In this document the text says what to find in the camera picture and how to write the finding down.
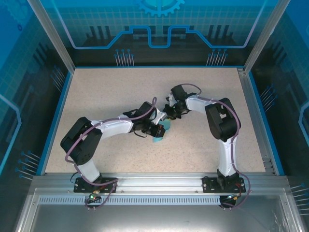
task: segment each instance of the white robotic arm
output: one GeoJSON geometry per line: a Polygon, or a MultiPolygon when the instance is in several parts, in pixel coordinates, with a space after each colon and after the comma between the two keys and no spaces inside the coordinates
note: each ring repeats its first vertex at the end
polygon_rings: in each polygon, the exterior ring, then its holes
{"type": "MultiPolygon", "coordinates": [[[[216,101],[200,98],[195,93],[187,94],[181,85],[171,89],[167,100],[169,103],[165,105],[163,111],[168,114],[170,120],[182,118],[182,115],[189,111],[197,111],[207,116],[211,133],[219,142],[218,183],[224,189],[231,179],[238,179],[239,175],[233,167],[231,156],[233,154],[235,162],[236,137],[233,140],[233,153],[231,153],[231,140],[236,134],[237,123],[233,115],[216,101]]],[[[234,110],[229,99],[224,98],[220,102],[234,110]]]]}
{"type": "MultiPolygon", "coordinates": [[[[198,111],[204,115],[206,115],[205,107],[211,104],[214,104],[214,102],[205,101],[198,98],[198,95],[193,95],[191,97],[188,97],[185,100],[186,106],[188,110],[190,111],[198,111]]],[[[233,175],[236,171],[232,166],[232,160],[231,160],[231,139],[228,138],[226,142],[219,139],[219,172],[221,172],[224,176],[230,176],[233,175]]],[[[234,146],[233,146],[233,156],[234,156],[234,162],[236,161],[235,158],[235,147],[236,147],[236,139],[234,139],[234,146]]]]}
{"type": "Polygon", "coordinates": [[[107,119],[104,121],[90,121],[85,117],[77,120],[67,135],[62,139],[60,145],[68,152],[77,139],[88,128],[96,126],[91,130],[87,137],[81,140],[70,153],[70,157],[77,165],[81,174],[90,182],[100,182],[100,172],[93,162],[93,155],[100,140],[117,135],[141,131],[146,135],[153,137],[163,137],[164,127],[159,123],[164,120],[167,114],[160,112],[157,108],[151,110],[152,105],[148,102],[139,108],[129,112],[124,112],[116,119],[107,119]]]}

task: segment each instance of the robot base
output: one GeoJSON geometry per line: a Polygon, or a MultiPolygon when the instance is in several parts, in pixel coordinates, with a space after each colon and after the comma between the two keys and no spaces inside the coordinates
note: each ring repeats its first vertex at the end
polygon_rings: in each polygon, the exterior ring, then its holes
{"type": "Polygon", "coordinates": [[[203,192],[204,193],[239,193],[240,190],[236,186],[236,184],[240,184],[241,193],[246,192],[245,183],[243,178],[238,177],[234,179],[233,183],[225,186],[224,189],[221,188],[221,185],[218,183],[217,177],[204,177],[202,178],[203,192]]]}
{"type": "MultiPolygon", "coordinates": [[[[101,183],[109,182],[112,180],[115,180],[116,178],[102,178],[101,183]]],[[[100,193],[110,193],[113,187],[113,184],[109,184],[107,186],[104,186],[103,188],[101,186],[93,186],[88,184],[87,182],[84,181],[81,177],[76,178],[75,180],[75,186],[74,186],[74,192],[77,193],[92,193],[95,190],[100,189],[100,193]]]]}

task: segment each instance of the beige work surface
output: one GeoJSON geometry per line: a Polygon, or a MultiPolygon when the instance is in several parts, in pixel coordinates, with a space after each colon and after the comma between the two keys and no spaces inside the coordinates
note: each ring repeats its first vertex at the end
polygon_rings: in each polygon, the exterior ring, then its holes
{"type": "MultiPolygon", "coordinates": [[[[241,129],[236,145],[240,171],[264,172],[248,107],[236,68],[121,68],[76,69],[70,85],[55,141],[47,163],[47,173],[72,173],[64,161],[60,141],[80,117],[108,119],[139,108],[157,97],[156,107],[163,109],[170,89],[193,83],[202,89],[202,97],[231,100],[241,129]]],[[[193,87],[185,90],[196,92],[193,87]]],[[[216,172],[219,165],[218,141],[211,135],[207,118],[190,112],[171,122],[160,142],[134,133],[119,134],[101,141],[94,160],[101,172],[117,173],[192,173],[216,172]]]]}

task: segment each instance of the blue decorative panel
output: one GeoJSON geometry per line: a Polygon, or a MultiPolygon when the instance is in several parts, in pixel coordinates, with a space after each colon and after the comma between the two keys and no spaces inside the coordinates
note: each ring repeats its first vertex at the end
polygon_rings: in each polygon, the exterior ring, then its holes
{"type": "Polygon", "coordinates": [[[119,47],[134,52],[137,66],[208,65],[212,49],[229,50],[228,57],[222,52],[224,65],[242,65],[276,3],[277,0],[91,0],[74,4],[43,1],[73,61],[83,66],[116,66],[109,50],[114,52],[119,47]]]}
{"type": "Polygon", "coordinates": [[[0,35],[0,225],[14,231],[69,73],[26,0],[0,0],[0,35]]]}

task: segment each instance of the aluminum frame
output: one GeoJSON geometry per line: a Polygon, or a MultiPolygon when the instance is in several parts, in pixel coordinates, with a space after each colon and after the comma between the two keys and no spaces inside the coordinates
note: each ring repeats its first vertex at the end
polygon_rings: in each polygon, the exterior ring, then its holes
{"type": "Polygon", "coordinates": [[[274,31],[276,25],[278,24],[281,16],[285,12],[286,7],[290,3],[290,0],[279,0],[277,5],[275,6],[273,12],[271,13],[270,17],[268,18],[266,25],[264,26],[261,35],[259,36],[258,40],[256,41],[246,63],[244,65],[244,72],[248,74],[255,64],[257,58],[261,54],[265,44],[267,43],[268,39],[270,38],[272,32],[274,31]]]}
{"type": "Polygon", "coordinates": [[[253,124],[255,136],[260,148],[265,171],[268,173],[279,175],[280,173],[275,161],[274,152],[269,142],[266,127],[263,122],[261,111],[259,109],[259,105],[255,97],[249,75],[245,74],[244,70],[241,68],[238,68],[237,70],[239,74],[240,83],[245,95],[248,110],[250,113],[251,121],[253,124]]]}
{"type": "MultiPolygon", "coordinates": [[[[275,176],[267,173],[246,173],[251,181],[252,196],[280,197],[282,212],[288,222],[290,231],[304,232],[301,221],[286,176],[275,176]]],[[[105,177],[119,178],[114,196],[222,196],[218,193],[203,193],[202,181],[204,176],[216,177],[216,173],[191,174],[103,174],[105,177]]],[[[53,174],[35,176],[26,199],[16,232],[28,232],[35,217],[40,196],[87,196],[73,193],[74,184],[69,179],[71,174],[53,174]]]]}
{"type": "Polygon", "coordinates": [[[67,52],[56,28],[54,27],[51,19],[49,18],[45,8],[43,7],[40,0],[27,0],[35,15],[37,16],[40,24],[44,28],[48,38],[51,40],[56,51],[59,53],[62,61],[67,67],[68,71],[73,74],[75,70],[75,65],[67,52]]]}

